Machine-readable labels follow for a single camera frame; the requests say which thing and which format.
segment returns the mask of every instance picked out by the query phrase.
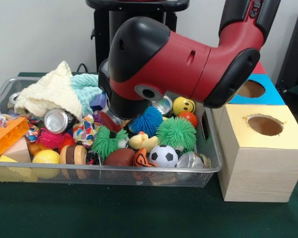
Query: yellow box top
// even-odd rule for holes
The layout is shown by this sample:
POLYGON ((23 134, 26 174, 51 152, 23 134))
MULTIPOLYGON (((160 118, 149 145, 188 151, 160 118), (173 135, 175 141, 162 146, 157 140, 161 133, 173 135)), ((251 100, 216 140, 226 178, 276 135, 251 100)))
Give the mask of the yellow box top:
POLYGON ((240 147, 298 150, 298 124, 287 106, 225 107, 240 147))

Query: teal knitted cloth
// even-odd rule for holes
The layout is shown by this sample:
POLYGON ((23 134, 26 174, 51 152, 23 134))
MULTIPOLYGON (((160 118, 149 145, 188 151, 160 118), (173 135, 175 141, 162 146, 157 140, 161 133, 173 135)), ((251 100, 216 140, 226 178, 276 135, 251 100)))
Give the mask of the teal knitted cloth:
POLYGON ((96 95, 102 93, 102 90, 98 88, 98 75, 88 73, 78 74, 71 78, 71 82, 72 88, 82 105, 83 117, 87 114, 93 115, 93 110, 89 104, 96 95))

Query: cream knitted cloth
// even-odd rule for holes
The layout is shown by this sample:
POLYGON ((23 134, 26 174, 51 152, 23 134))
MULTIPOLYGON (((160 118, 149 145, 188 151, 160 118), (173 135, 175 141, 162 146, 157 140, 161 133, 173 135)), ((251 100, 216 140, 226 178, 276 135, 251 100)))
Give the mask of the cream knitted cloth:
POLYGON ((27 109, 37 117, 43 117, 48 110, 61 108, 81 120, 82 106, 71 88, 71 77, 70 67, 63 61, 57 69, 22 90, 16 100, 14 111, 22 113, 22 109, 27 109))

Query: white wall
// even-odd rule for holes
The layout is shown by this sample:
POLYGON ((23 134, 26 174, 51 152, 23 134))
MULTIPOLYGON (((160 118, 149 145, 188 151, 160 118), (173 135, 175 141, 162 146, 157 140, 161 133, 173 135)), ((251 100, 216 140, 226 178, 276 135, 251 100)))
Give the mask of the white wall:
POLYGON ((0 86, 21 71, 48 72, 66 60, 96 70, 85 0, 0 0, 0 86))
MULTIPOLYGON (((216 46, 225 0, 191 0, 178 13, 178 33, 216 46)), ((298 15, 298 0, 282 0, 261 61, 275 81, 298 15)), ((72 70, 83 62, 95 71, 89 36, 93 9, 85 0, 0 0, 0 86, 21 71, 48 72, 66 60, 72 70)))

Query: green spiky ball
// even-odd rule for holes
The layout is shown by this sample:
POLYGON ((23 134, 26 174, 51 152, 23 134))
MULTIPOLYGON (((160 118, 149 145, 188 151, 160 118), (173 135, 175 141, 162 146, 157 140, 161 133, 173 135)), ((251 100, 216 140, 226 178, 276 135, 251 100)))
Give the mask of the green spiky ball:
POLYGON ((165 120, 157 130, 157 137, 161 145, 173 148, 184 147, 184 152, 194 150, 196 130, 185 118, 170 118, 165 120))
POLYGON ((108 155, 119 149, 118 142, 120 140, 126 140, 128 138, 125 130, 119 131, 116 138, 109 138, 109 134, 110 130, 102 126, 91 148, 92 151, 97 152, 101 156, 103 162, 108 155))

